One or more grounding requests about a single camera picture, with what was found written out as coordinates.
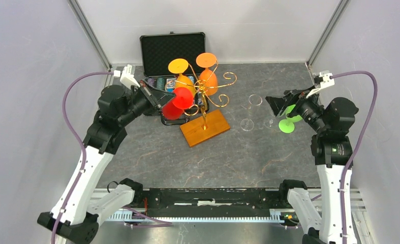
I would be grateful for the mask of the clear wine glass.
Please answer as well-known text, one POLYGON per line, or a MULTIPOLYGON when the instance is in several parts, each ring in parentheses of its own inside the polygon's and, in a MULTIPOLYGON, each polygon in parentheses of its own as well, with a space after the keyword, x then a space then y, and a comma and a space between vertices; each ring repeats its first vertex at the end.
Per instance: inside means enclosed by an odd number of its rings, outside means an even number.
POLYGON ((254 129, 256 116, 258 115, 262 102, 263 99, 258 94, 249 96, 246 118, 240 121, 240 127, 243 131, 249 132, 254 129))
POLYGON ((274 116, 267 116, 263 120, 264 127, 268 128, 268 129, 276 129, 277 124, 278 124, 278 122, 274 116))

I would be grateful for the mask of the red wine glass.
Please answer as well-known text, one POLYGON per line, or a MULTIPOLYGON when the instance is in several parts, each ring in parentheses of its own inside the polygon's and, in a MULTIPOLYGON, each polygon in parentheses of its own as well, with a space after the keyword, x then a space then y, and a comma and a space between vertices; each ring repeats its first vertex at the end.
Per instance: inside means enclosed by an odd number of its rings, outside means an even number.
POLYGON ((189 109, 193 105, 194 100, 194 95, 188 88, 178 87, 173 93, 175 94, 175 98, 162 109, 164 118, 170 120, 179 119, 184 110, 189 109))

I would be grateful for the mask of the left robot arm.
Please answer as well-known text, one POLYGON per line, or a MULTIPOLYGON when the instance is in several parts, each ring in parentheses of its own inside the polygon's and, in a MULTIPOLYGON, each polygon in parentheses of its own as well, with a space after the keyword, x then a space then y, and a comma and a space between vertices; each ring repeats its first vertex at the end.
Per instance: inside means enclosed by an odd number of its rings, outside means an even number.
POLYGON ((37 223, 72 243, 91 243, 99 227, 126 205, 143 203, 142 184, 122 180, 110 193, 92 203, 91 196, 107 165, 127 136, 126 126, 145 112, 158 110, 175 98, 174 93, 140 81, 131 92, 120 85, 105 87, 98 98, 99 109, 80 142, 81 156, 64 193, 37 223))

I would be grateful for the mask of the green wine glass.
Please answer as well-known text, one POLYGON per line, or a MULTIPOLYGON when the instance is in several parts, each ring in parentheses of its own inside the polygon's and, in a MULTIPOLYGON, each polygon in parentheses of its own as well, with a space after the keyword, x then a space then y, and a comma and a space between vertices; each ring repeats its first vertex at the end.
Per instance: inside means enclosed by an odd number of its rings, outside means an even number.
POLYGON ((288 114, 294 109, 295 104, 290 105, 284 110, 284 115, 286 116, 285 119, 279 122, 279 129, 284 133, 292 133, 295 129, 295 123, 303 120, 300 115, 289 117, 288 114))

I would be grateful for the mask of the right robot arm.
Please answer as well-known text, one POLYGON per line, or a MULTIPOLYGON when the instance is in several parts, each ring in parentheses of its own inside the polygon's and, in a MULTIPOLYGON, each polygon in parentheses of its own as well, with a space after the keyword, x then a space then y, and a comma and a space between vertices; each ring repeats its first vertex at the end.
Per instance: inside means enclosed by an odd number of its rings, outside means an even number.
POLYGON ((353 149, 347 136, 359 109, 347 98, 334 98, 327 107, 306 91, 287 91, 281 98, 265 98, 275 116, 293 106, 288 117, 301 118, 315 131, 311 153, 321 186, 321 211, 313 205, 306 184, 285 179, 278 202, 292 207, 303 230, 302 243, 357 243, 350 221, 350 179, 353 149))

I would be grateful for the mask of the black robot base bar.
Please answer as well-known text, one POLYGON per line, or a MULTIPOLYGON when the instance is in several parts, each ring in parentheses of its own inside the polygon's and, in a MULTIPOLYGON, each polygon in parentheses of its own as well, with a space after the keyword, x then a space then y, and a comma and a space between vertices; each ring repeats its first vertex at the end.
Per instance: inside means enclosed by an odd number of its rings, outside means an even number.
POLYGON ((276 189, 150 188, 143 190, 150 217, 268 217, 289 205, 276 189))

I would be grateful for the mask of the clear wine glass front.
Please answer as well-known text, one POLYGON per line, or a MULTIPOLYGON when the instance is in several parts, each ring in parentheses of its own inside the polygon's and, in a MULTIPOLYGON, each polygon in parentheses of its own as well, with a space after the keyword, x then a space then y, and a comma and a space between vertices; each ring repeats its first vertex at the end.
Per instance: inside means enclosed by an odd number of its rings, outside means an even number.
POLYGON ((263 99, 258 94, 249 96, 246 118, 240 121, 240 127, 243 131, 249 132, 254 129, 256 116, 258 115, 262 102, 263 99))

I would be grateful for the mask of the clear wine glass back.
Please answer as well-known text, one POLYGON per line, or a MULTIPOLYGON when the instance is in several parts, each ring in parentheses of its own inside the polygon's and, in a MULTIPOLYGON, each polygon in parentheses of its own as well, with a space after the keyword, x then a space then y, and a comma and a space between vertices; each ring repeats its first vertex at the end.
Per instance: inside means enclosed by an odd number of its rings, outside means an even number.
POLYGON ((263 120, 264 127, 268 128, 268 129, 276 129, 277 124, 278 124, 278 122, 274 116, 267 116, 263 120))

